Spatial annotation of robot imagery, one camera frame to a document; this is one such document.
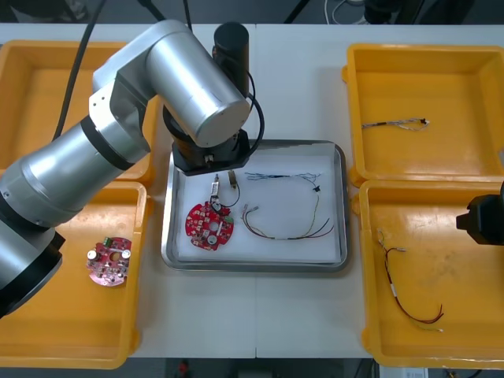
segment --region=robotic arm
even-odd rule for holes
[[[6,170],[0,179],[0,317],[57,271],[64,239],[54,228],[150,152],[142,123],[155,95],[165,104],[179,169],[192,175],[245,165],[254,151],[241,130],[250,112],[248,33],[224,24],[214,38],[212,58],[179,21],[153,25],[94,73],[89,116]]]

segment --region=black cylinder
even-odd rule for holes
[[[213,59],[246,98],[249,94],[249,32],[237,22],[228,22],[217,28],[213,42]]]

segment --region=yellow bin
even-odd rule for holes
[[[361,218],[362,342],[381,365],[504,369],[504,249],[478,245],[455,225],[474,197],[499,190],[499,183],[362,184],[352,203]],[[404,308],[429,319],[443,305],[445,315],[433,325],[423,329],[399,309],[378,229],[387,248],[406,248],[389,254]]]
[[[0,175],[15,160],[50,143],[61,112],[77,42],[10,41],[0,49]],[[64,132],[89,114],[93,72],[124,43],[89,43],[84,55]],[[143,134],[152,146],[158,101],[149,103]],[[152,154],[119,176],[149,184]]]
[[[25,305],[0,320],[0,366],[114,369],[139,343],[135,330],[139,264],[147,217],[140,183],[115,182],[57,228],[63,264]],[[132,241],[126,282],[101,287],[87,252],[106,236]]]
[[[502,182],[504,50],[495,46],[357,44],[343,69],[350,105],[352,182]],[[412,117],[419,132],[363,124]]]

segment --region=table surface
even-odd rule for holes
[[[91,40],[129,41],[149,25],[98,25]],[[210,49],[216,25],[195,25]],[[504,46],[503,26],[247,25],[250,72],[265,139],[325,139],[352,165],[347,91],[340,71],[351,43]],[[10,39],[79,40],[84,25],[0,24]],[[360,358],[365,325],[358,219],[350,264],[333,275],[176,272],[161,259],[169,135],[157,128],[155,202],[143,251],[134,356],[171,358]],[[252,115],[245,129],[258,131]]]

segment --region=circular circuit board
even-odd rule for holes
[[[194,246],[204,250],[217,250],[233,233],[233,218],[227,207],[210,202],[197,204],[186,218],[186,234]]]
[[[132,242],[124,238],[105,238],[87,252],[89,277],[98,285],[117,286],[128,275],[129,259],[132,255]]]

